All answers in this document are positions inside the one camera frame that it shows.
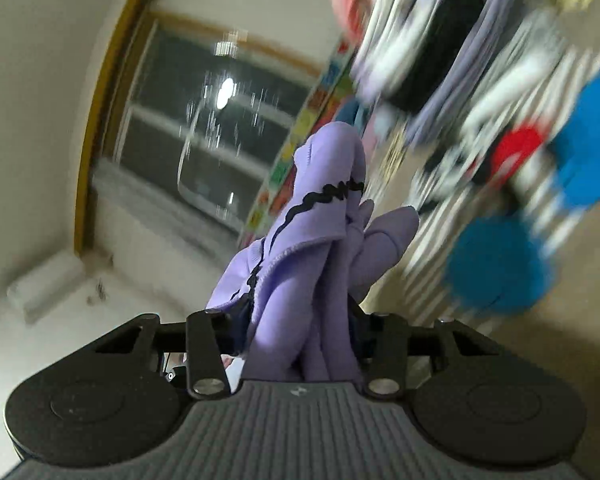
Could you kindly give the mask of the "purple sweatshirt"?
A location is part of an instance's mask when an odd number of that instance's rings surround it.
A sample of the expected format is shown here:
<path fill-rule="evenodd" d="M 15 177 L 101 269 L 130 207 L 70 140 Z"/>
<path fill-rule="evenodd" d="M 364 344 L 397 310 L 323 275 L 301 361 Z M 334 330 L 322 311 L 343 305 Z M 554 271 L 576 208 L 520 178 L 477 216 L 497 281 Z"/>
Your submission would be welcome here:
<path fill-rule="evenodd" d="M 363 143 L 345 122 L 310 136 L 294 166 L 289 203 L 265 237 L 234 255 L 208 306 L 246 307 L 245 380 L 358 382 L 348 302 L 362 301 L 401 260 L 418 213 L 406 206 L 373 215 L 362 197 Z"/>

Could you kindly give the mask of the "grey curtain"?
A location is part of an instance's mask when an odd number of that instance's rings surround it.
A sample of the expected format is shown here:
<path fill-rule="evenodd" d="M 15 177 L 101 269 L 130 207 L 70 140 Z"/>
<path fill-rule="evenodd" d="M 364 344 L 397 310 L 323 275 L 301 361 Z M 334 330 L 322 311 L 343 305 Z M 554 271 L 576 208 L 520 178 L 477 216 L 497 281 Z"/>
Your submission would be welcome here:
<path fill-rule="evenodd" d="M 199 252 L 224 269 L 237 252 L 236 238 L 202 212 L 178 202 L 131 171 L 101 158 L 91 172 L 94 191 L 182 252 Z"/>

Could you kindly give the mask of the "colourful alphabet headboard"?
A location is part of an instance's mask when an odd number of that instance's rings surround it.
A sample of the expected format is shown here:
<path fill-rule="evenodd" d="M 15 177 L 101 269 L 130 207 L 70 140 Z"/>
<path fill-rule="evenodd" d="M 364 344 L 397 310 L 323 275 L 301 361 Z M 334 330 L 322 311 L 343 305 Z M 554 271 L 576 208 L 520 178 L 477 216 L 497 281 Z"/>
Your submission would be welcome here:
<path fill-rule="evenodd" d="M 248 218 L 238 238 L 238 247 L 248 246 L 263 236 L 291 198 L 294 187 L 294 152 L 332 120 L 340 104 L 353 94 L 349 65 L 354 47 L 340 37 L 327 65 L 318 77 L 300 112 L 289 129 L 274 164 L 265 176 Z"/>

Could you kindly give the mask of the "air conditioner unit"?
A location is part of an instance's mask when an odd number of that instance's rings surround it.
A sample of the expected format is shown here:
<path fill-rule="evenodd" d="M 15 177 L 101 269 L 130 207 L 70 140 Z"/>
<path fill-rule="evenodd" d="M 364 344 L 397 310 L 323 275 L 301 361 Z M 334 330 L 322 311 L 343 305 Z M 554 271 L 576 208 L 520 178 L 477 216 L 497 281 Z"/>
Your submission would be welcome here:
<path fill-rule="evenodd" d="M 7 287 L 9 303 L 26 323 L 39 318 L 86 277 L 83 261 L 72 252 L 58 252 Z"/>

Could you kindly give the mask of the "Mickey Mouse brown blanket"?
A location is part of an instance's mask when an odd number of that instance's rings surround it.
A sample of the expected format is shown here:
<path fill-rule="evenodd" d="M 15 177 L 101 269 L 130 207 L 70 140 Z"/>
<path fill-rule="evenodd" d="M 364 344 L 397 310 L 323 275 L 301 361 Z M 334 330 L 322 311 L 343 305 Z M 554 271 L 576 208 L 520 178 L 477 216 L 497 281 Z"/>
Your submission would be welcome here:
<path fill-rule="evenodd" d="M 456 318 L 564 378 L 586 405 L 586 429 L 573 460 L 600 479 L 600 203 L 585 212 L 562 209 L 545 153 L 513 178 L 512 188 L 524 221 L 542 237 L 556 268 L 553 285 L 534 307 L 520 315 L 481 313 L 443 283 L 446 257 L 460 231 L 475 218 L 506 211 L 504 193 L 493 188 L 464 188 L 428 214 L 411 248 L 363 307 L 420 326 Z"/>

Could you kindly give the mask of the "folded white grey garment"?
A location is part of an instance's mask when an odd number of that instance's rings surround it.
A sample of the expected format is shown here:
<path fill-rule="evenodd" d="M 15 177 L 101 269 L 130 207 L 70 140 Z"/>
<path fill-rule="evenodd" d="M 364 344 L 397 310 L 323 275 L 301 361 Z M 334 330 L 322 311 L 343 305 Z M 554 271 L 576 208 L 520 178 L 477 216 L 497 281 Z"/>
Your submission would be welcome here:
<path fill-rule="evenodd" d="M 480 79 L 460 133 L 477 134 L 490 118 L 548 75 L 565 48 L 555 12 L 547 8 L 530 12 Z"/>

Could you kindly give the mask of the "folded black garment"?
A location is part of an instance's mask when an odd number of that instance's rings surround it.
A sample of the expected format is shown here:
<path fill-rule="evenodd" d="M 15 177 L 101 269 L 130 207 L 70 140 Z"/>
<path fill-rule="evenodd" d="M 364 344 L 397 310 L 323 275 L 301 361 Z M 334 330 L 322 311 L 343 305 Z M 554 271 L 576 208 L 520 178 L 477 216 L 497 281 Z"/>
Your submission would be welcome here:
<path fill-rule="evenodd" d="M 387 101 L 417 114 L 442 84 L 484 6 L 484 0 L 442 0 L 415 62 Z"/>

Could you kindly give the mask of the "folded white purple floral cloth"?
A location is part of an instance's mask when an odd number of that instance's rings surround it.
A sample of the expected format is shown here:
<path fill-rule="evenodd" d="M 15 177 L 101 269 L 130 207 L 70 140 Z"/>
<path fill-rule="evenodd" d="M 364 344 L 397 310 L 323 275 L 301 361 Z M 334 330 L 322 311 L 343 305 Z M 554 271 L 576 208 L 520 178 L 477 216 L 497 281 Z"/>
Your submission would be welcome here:
<path fill-rule="evenodd" d="M 366 103 L 400 86 L 442 0 L 373 0 L 351 66 L 358 98 Z"/>

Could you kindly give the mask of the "folded lavender garment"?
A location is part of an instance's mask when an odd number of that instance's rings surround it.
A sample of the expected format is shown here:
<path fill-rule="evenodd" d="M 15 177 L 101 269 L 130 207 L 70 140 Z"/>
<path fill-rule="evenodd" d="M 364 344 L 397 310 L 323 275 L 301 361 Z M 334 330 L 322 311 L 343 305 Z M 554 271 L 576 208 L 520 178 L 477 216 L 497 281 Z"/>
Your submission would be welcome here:
<path fill-rule="evenodd" d="M 478 20 L 460 48 L 449 73 L 424 107 L 408 114 L 404 142 L 425 144 L 434 140 L 468 101 L 480 77 L 493 60 L 515 0 L 484 0 Z"/>

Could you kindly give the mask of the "window with white frame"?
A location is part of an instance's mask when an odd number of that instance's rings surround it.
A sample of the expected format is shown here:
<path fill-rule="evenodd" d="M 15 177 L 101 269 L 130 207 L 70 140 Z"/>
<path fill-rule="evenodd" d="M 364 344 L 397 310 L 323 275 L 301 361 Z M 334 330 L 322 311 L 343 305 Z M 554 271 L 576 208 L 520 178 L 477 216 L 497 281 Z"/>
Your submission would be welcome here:
<path fill-rule="evenodd" d="M 74 249 L 94 244 L 101 158 L 238 244 L 337 35 L 329 0 L 123 0 L 86 120 Z"/>

